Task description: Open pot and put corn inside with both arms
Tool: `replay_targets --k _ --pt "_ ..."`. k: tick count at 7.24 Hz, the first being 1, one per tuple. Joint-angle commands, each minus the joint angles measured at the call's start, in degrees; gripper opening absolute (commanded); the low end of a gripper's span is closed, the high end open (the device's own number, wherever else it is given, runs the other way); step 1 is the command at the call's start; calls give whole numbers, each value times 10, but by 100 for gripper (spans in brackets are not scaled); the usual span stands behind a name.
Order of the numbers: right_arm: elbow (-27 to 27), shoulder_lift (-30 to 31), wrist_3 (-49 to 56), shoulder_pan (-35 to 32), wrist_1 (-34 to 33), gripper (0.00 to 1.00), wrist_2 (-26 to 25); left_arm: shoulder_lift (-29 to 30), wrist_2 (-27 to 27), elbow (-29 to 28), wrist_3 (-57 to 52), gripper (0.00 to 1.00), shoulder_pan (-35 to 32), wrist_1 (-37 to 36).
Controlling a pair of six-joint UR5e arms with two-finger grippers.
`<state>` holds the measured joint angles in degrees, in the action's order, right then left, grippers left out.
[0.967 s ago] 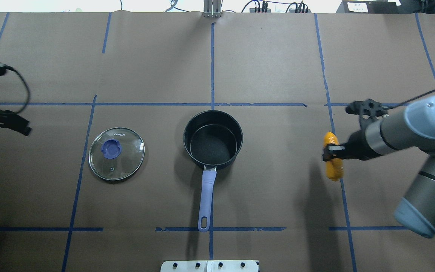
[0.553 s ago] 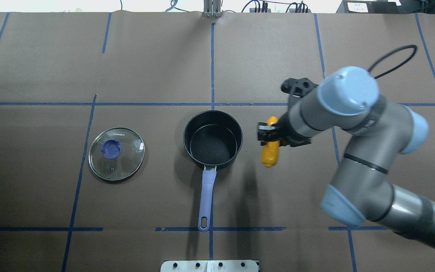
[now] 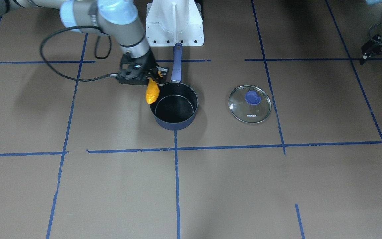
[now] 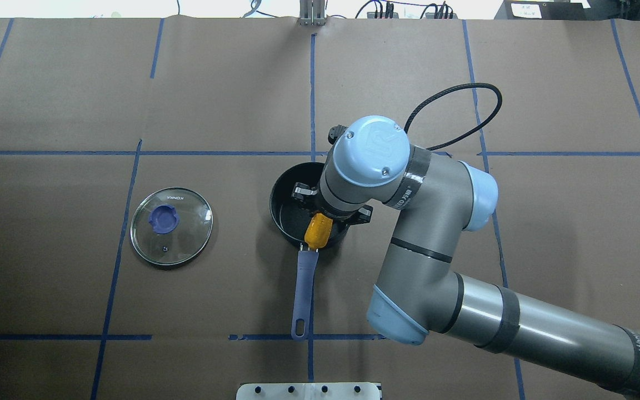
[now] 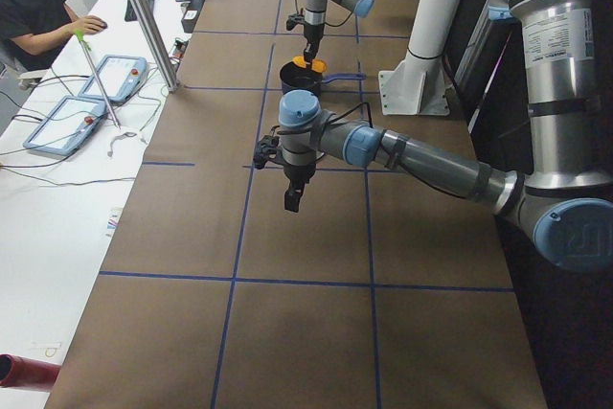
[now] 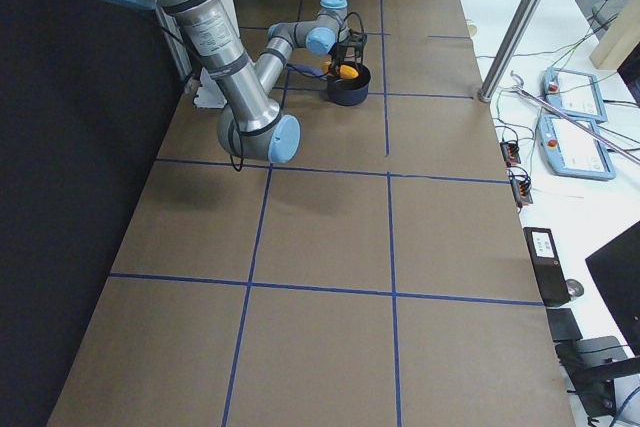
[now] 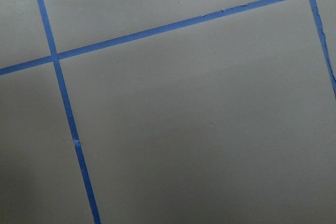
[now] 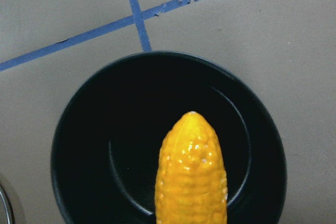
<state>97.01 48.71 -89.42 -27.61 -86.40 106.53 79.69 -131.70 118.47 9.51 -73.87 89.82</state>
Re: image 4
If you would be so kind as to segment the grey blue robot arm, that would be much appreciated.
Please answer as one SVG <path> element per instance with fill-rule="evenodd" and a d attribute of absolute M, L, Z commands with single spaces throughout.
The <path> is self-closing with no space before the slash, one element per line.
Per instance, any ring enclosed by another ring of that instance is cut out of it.
<path fill-rule="evenodd" d="M 640 399 L 640 330 L 452 271 L 461 234 L 496 210 L 492 175 L 413 145 L 388 117 L 337 125 L 328 141 L 318 183 L 292 192 L 311 211 L 299 261 L 327 245 L 333 224 L 369 220 L 370 200 L 398 210 L 367 311 L 379 334 L 414 346 L 446 334 Z"/>

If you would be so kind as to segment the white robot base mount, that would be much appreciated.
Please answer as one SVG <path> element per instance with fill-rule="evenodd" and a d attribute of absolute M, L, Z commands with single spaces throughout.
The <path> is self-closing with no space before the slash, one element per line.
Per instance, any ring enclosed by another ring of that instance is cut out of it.
<path fill-rule="evenodd" d="M 373 382 L 297 382 L 243 384 L 236 399 L 383 399 Z"/>

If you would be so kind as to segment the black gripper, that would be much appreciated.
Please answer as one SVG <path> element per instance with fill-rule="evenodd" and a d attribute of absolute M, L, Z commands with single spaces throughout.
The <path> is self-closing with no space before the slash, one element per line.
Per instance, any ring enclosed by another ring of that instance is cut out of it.
<path fill-rule="evenodd" d="M 296 182 L 293 185 L 291 197 L 312 216 L 324 215 L 332 221 L 348 226 L 370 223 L 372 220 L 373 207 L 363 204 L 360 208 L 350 211 L 332 207 L 321 196 L 319 186 L 310 187 L 302 182 Z"/>

